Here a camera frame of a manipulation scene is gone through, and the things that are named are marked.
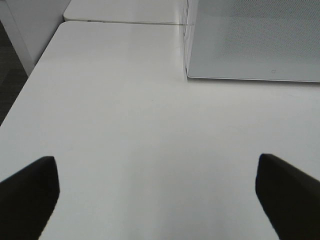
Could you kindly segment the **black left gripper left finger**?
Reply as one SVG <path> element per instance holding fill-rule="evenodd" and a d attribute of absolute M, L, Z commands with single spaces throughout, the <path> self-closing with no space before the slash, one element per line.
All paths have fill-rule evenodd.
<path fill-rule="evenodd" d="M 60 195 L 56 160 L 44 156 L 0 182 L 0 238 L 37 240 Z"/>

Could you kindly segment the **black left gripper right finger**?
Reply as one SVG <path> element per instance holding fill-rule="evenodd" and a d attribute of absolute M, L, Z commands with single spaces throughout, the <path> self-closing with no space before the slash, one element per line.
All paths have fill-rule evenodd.
<path fill-rule="evenodd" d="M 260 155 L 255 193 L 281 240 L 320 238 L 320 182 L 281 158 Z"/>

